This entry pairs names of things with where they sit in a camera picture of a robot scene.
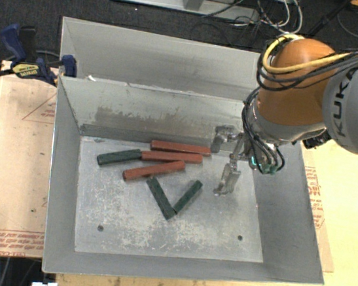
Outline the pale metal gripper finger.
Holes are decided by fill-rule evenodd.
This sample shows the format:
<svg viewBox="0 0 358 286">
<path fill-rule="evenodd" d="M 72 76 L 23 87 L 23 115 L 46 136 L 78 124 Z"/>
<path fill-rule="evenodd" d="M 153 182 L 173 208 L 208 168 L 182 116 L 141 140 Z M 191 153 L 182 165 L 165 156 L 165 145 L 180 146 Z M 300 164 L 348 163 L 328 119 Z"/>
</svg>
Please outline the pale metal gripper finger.
<svg viewBox="0 0 358 286">
<path fill-rule="evenodd" d="M 214 195 L 221 196 L 230 194 L 234 191 L 235 185 L 240 178 L 241 171 L 238 169 L 237 162 L 229 162 L 224 166 L 220 183 L 214 190 Z"/>
<path fill-rule="evenodd" d="M 233 125 L 215 127 L 215 136 L 212 141 L 211 152 L 219 153 L 224 143 L 238 143 L 243 133 Z"/>
</svg>

